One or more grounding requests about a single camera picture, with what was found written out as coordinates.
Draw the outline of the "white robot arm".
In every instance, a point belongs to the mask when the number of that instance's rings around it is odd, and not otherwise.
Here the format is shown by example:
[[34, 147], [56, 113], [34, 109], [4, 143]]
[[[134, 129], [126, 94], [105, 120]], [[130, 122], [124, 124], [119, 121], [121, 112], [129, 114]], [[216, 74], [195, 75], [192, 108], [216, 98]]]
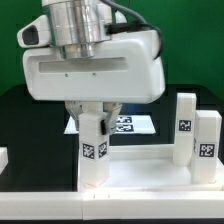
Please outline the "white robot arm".
[[158, 28], [112, 0], [42, 0], [44, 14], [17, 33], [36, 100], [63, 101], [77, 126], [86, 102], [101, 102], [104, 134], [124, 103], [147, 104], [165, 90]]

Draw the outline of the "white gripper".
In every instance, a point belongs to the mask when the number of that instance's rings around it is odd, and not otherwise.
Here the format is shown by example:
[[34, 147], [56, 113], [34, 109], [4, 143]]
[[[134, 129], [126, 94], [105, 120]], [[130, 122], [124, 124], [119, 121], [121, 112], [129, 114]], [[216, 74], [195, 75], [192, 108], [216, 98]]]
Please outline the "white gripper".
[[23, 55], [27, 88], [36, 100], [66, 101], [79, 129], [82, 103], [104, 103], [103, 135], [116, 131], [121, 103], [148, 104], [165, 91], [158, 35], [154, 30], [115, 34], [94, 47], [92, 58], [61, 58], [57, 48], [29, 49]]

